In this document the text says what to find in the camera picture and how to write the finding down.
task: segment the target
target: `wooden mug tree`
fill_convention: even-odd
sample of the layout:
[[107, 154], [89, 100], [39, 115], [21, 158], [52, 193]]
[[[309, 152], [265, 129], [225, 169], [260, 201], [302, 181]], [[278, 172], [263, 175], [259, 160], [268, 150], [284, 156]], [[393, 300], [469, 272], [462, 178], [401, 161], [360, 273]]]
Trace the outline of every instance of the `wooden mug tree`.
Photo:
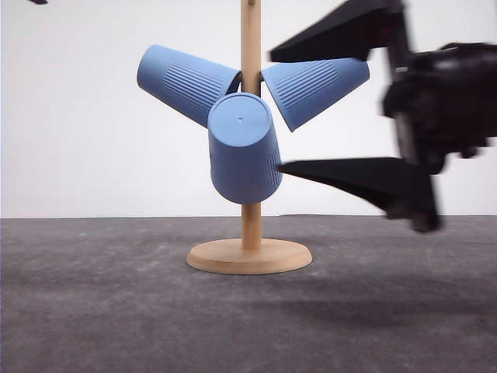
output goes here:
[[[260, 96], [261, 0], [242, 0], [242, 91]], [[261, 204], [242, 205], [242, 238], [205, 242], [193, 247], [187, 263], [220, 274], [272, 274], [296, 270], [312, 261], [300, 243], [261, 239]]]

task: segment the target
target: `white wall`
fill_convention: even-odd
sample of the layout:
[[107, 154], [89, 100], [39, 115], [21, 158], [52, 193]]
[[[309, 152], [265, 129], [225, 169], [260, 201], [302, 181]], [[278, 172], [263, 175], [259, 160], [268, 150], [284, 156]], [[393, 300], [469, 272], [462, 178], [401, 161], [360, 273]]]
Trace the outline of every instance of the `white wall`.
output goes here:
[[[270, 50], [340, 0], [264, 0]], [[450, 41], [497, 42], [493, 0], [412, 0], [417, 51]], [[2, 216], [238, 215], [210, 181], [206, 130], [141, 91], [136, 70], [150, 44], [237, 68], [239, 1], [49, 0], [2, 2]], [[263, 66], [271, 65], [264, 61]], [[371, 80], [291, 134], [273, 108], [283, 161], [397, 155], [381, 117], [384, 52]], [[497, 149], [451, 157], [436, 178], [444, 214], [497, 214]], [[359, 198], [285, 176], [263, 214], [379, 214]]]

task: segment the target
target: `gray carpet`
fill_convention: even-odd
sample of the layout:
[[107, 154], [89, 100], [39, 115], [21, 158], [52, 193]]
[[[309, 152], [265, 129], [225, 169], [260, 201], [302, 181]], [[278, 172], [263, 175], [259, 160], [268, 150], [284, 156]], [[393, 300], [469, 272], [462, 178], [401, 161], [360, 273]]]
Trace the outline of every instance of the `gray carpet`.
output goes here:
[[4, 220], [2, 371], [497, 371], [497, 217], [265, 218], [285, 274], [185, 264], [238, 218]]

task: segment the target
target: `blue plastic cup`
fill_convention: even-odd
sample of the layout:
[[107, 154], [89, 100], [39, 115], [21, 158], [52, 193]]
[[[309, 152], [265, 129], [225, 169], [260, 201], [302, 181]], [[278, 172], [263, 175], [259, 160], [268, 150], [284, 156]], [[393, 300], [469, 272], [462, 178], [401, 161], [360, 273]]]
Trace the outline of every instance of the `blue plastic cup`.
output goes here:
[[254, 204], [281, 183], [280, 150], [269, 107], [251, 93], [218, 100], [209, 113], [210, 178], [221, 196]]
[[147, 49], [138, 67], [140, 88], [207, 127], [210, 108], [237, 92], [239, 70], [159, 45]]
[[292, 132], [370, 77], [367, 63], [355, 58], [275, 64], [261, 72]]

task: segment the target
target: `round wooden base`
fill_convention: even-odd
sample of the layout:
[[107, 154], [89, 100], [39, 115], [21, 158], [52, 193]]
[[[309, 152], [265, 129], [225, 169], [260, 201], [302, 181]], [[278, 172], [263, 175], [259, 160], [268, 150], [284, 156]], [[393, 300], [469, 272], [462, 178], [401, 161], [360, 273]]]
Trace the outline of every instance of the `round wooden base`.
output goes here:
[[260, 250], [243, 250], [242, 239], [220, 239], [193, 247], [186, 262], [216, 274], [277, 274], [312, 261], [308, 248], [280, 239], [262, 239]]

